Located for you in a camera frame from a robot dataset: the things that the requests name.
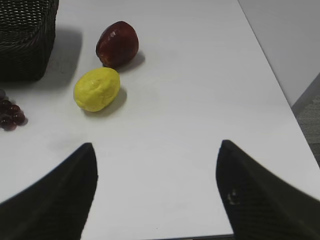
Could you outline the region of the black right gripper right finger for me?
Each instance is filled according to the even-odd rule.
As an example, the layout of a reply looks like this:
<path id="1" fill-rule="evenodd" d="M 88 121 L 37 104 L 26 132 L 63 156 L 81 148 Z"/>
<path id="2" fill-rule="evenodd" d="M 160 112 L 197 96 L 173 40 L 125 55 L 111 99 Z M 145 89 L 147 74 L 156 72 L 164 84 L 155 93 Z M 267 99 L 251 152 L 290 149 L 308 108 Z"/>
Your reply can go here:
<path id="1" fill-rule="evenodd" d="M 320 202 L 277 177 L 230 140 L 219 148 L 216 184 L 237 240 L 318 240 Z"/>

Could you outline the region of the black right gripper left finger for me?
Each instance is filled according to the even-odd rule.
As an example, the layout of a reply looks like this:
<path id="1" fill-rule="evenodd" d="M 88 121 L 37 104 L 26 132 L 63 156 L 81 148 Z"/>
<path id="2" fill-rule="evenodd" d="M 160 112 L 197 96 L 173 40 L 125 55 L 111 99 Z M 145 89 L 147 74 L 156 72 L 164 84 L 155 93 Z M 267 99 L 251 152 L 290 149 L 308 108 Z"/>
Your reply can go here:
<path id="1" fill-rule="evenodd" d="M 0 238 L 81 239 L 97 184 L 95 150 L 84 143 L 47 175 L 0 204 Z"/>

